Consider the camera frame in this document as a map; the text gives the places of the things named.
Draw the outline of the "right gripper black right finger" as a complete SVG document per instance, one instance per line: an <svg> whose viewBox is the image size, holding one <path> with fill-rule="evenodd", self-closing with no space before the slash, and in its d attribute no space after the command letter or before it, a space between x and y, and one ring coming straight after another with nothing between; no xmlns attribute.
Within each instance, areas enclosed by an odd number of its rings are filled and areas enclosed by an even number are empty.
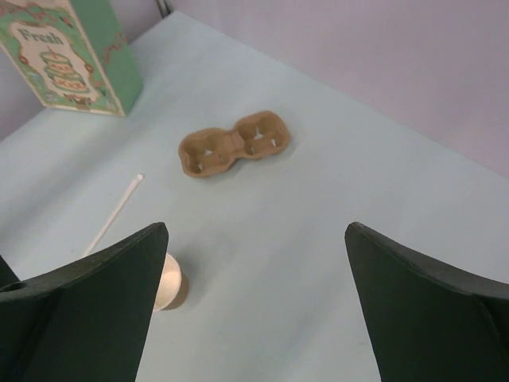
<svg viewBox="0 0 509 382"><path fill-rule="evenodd" d="M506 381L508 285L354 222L350 268L383 381Z"/></svg>

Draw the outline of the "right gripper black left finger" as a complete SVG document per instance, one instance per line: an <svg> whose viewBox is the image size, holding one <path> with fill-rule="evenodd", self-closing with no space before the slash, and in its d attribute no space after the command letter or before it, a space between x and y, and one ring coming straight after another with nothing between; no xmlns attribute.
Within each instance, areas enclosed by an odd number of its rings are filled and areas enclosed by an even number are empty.
<svg viewBox="0 0 509 382"><path fill-rule="evenodd" d="M3 381L134 381L169 234L151 224L21 280L1 262Z"/></svg>

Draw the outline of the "brown paper coffee cup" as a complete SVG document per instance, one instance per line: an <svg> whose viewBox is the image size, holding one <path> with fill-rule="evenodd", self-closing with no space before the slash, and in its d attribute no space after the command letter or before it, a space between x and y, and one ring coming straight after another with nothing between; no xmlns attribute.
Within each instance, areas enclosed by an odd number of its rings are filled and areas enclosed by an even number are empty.
<svg viewBox="0 0 509 382"><path fill-rule="evenodd" d="M176 309L184 303L188 291L188 277L182 271L177 260L167 253L153 305L153 312Z"/></svg>

